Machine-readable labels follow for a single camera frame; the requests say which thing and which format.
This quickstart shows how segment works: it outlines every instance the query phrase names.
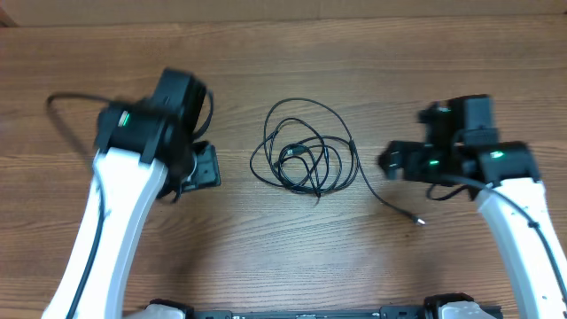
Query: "beige wall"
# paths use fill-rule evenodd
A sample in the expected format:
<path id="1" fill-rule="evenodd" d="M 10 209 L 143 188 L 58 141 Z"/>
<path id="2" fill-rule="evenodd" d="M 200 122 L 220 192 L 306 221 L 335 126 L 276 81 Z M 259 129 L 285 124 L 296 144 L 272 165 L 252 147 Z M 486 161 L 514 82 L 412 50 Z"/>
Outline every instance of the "beige wall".
<path id="1" fill-rule="evenodd" d="M 1 0 L 20 26 L 550 14 L 564 0 Z"/>

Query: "wooden table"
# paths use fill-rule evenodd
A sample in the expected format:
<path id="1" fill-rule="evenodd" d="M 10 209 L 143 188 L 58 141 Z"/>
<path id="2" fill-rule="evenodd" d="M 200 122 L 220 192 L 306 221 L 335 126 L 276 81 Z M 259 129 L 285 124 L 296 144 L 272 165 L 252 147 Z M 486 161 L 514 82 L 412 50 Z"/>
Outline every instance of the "wooden table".
<path id="1" fill-rule="evenodd" d="M 492 94 L 502 138 L 530 144 L 555 229 L 567 240 L 564 16 L 0 28 L 3 318 L 36 318 L 48 305 L 91 178 L 48 121 L 43 100 L 58 90 L 148 96 L 165 66 L 191 70 L 215 92 L 206 139 L 217 147 L 223 184 L 174 206 L 154 205 L 126 311 L 153 298 L 262 311 L 420 304 L 432 294 L 467 292 L 516 316 L 500 255 L 474 205 L 464 195 L 427 201 L 426 185 L 386 182 L 376 165 L 390 140 L 423 138 L 418 110 L 462 95 Z M 339 112 L 377 191 L 428 226 L 379 204 L 360 177 L 318 203 L 256 180 L 250 154 L 269 107 L 286 97 L 311 97 Z M 90 147 L 102 105 L 58 107 Z M 332 116 L 305 104 L 276 118 L 292 115 L 323 134 L 344 135 Z"/>

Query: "tabletop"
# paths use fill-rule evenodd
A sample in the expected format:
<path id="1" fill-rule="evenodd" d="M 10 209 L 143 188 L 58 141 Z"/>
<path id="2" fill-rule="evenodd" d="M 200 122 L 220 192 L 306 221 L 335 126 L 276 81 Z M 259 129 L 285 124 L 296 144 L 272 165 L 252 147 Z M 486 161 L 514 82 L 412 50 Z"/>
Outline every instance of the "tabletop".
<path id="1" fill-rule="evenodd" d="M 416 112 L 463 95 L 491 94 L 501 138 L 530 145 L 555 230 L 567 240 L 564 16 L 0 28 L 2 317 L 35 318 L 50 302 L 91 179 L 46 116 L 44 99 L 62 90 L 138 99 L 152 93 L 166 66 L 193 72 L 215 93 L 205 139 L 217 148 L 222 186 L 153 205 L 128 279 L 127 312 L 155 298 L 199 310 L 266 311 L 421 304 L 466 292 L 517 316 L 474 204 L 464 194 L 428 201 L 427 185 L 386 181 L 376 162 L 393 139 L 423 140 Z M 319 200 L 258 181 L 250 155 L 270 106 L 287 97 L 337 111 L 373 187 L 427 226 L 381 205 L 360 176 Z M 90 150 L 102 107 L 58 103 Z M 332 115 L 306 103 L 274 116 L 345 136 Z M 254 165 L 268 173 L 261 156 Z"/>

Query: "green light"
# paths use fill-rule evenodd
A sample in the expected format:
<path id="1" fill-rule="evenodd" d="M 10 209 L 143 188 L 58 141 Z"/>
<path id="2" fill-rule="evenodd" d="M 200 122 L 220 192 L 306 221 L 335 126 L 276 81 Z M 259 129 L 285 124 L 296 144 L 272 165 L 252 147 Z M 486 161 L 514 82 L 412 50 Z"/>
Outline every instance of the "green light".
<path id="1" fill-rule="evenodd" d="M 499 159 L 502 156 L 504 156 L 504 152 L 501 152 L 501 151 L 494 151 L 494 152 L 490 153 L 490 157 L 493 158 L 493 159 Z"/>
<path id="2" fill-rule="evenodd" d="M 122 121 L 122 126 L 126 126 L 126 123 L 128 123 L 129 119 L 130 119 L 130 113 L 126 114 L 126 116 L 124 117 L 124 121 Z"/>

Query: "wood grain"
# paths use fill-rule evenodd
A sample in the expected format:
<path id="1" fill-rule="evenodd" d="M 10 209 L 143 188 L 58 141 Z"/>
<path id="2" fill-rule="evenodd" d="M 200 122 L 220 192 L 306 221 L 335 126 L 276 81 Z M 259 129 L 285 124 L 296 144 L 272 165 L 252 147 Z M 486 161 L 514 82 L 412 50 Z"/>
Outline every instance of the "wood grain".
<path id="1" fill-rule="evenodd" d="M 23 27 L 562 14 L 564 0 L 3 0 Z"/>
<path id="2" fill-rule="evenodd" d="M 2 317 L 38 317 L 47 306 L 87 197 L 89 170 L 48 121 L 43 100 L 58 90 L 142 97 L 165 66 L 191 70 L 215 92 L 206 138 L 217 146 L 223 185 L 154 205 L 125 310 L 153 298 L 235 311 L 373 308 L 467 292 L 516 317 L 474 206 L 464 196 L 429 202 L 425 185 L 386 182 L 376 156 L 392 139 L 421 140 L 416 112 L 431 101 L 492 94 L 502 137 L 528 142 L 538 159 L 565 243 L 566 31 L 563 16 L 0 30 Z M 340 113 L 378 192 L 429 225 L 380 205 L 361 179 L 319 202 L 257 181 L 248 160 L 268 109 L 296 96 Z M 101 107 L 58 104 L 87 147 Z M 301 103 L 274 121 L 290 115 L 344 134 L 328 113 Z M 288 133 L 283 141 L 302 134 Z"/>

